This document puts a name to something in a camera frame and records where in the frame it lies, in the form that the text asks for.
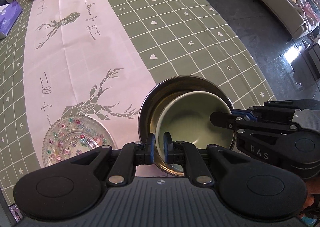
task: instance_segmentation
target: beige sofa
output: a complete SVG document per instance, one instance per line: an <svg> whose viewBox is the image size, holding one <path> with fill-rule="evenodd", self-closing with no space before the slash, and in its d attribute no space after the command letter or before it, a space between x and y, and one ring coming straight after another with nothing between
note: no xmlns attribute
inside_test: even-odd
<svg viewBox="0 0 320 227"><path fill-rule="evenodd" d="M294 39L307 35L304 19L288 0L261 0L279 18Z"/></svg>

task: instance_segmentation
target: decorative glass plate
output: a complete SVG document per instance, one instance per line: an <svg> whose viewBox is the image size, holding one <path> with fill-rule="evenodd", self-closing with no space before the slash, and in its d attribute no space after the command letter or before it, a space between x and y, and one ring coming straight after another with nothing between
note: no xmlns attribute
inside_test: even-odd
<svg viewBox="0 0 320 227"><path fill-rule="evenodd" d="M43 164L50 166L103 145L116 149L101 123L84 115L64 117L56 121L44 137Z"/></svg>

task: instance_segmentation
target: gray tile floor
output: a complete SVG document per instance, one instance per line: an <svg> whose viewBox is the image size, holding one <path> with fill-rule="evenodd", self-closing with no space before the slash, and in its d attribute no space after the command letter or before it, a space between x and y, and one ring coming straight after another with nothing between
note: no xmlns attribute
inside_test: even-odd
<svg viewBox="0 0 320 227"><path fill-rule="evenodd" d="M289 32L259 1L208 0L247 47L278 100L320 100L319 84L305 62L305 36L288 39ZM292 67L303 73L292 74Z"/></svg>

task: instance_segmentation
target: table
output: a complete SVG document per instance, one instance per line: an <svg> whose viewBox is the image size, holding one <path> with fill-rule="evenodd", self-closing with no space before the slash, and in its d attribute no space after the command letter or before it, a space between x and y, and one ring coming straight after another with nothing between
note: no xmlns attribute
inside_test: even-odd
<svg viewBox="0 0 320 227"><path fill-rule="evenodd" d="M0 184L42 166L61 116L98 119L121 148L138 140L139 108L158 83L196 75L235 108L275 100L245 46L206 0L19 0L0 41Z"/></svg>

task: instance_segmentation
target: white heart print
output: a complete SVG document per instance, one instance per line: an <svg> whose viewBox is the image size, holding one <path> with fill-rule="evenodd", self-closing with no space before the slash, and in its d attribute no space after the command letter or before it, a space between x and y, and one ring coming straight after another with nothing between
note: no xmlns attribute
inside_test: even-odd
<svg viewBox="0 0 320 227"><path fill-rule="evenodd" d="M157 60L157 59L158 59L158 57L156 57L156 55L155 55L155 54L152 54L152 55L150 56L150 59Z"/></svg>

